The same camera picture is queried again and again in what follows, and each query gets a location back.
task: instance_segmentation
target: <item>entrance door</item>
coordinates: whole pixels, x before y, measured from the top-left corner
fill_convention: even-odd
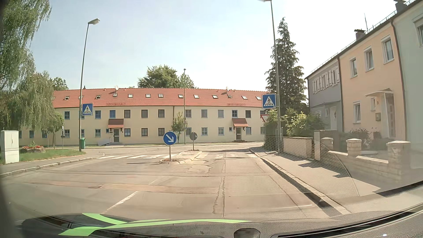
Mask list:
[[[119,142],[119,129],[113,129],[113,142]]]
[[[336,107],[330,108],[330,129],[331,130],[337,129],[337,126],[336,126]]]
[[[236,131],[236,139],[237,140],[241,140],[241,128],[240,127],[236,127],[235,128]]]

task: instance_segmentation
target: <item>windshield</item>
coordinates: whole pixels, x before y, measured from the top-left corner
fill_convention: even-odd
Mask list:
[[[274,235],[420,204],[422,14],[422,0],[9,0],[11,220],[62,236],[285,224]]]

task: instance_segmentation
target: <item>asphalt road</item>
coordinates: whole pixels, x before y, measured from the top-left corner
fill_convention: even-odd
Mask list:
[[[95,149],[105,155],[6,177],[3,189],[15,220],[83,212],[136,220],[328,217],[249,152],[257,145],[197,146],[197,159],[180,165],[158,164],[168,147]]]

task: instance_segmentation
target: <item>lawn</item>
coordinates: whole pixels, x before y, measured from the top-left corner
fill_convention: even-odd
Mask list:
[[[71,149],[47,149],[45,153],[23,153],[19,154],[20,161],[38,161],[52,158],[83,155],[85,152]]]

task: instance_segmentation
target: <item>blue sign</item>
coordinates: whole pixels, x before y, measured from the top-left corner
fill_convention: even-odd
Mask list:
[[[263,109],[276,108],[276,94],[264,94],[261,96],[261,103]]]
[[[82,104],[82,116],[92,116],[93,115],[93,104],[86,103]]]
[[[163,141],[166,145],[173,145],[176,143],[176,134],[173,131],[168,131],[163,136]]]

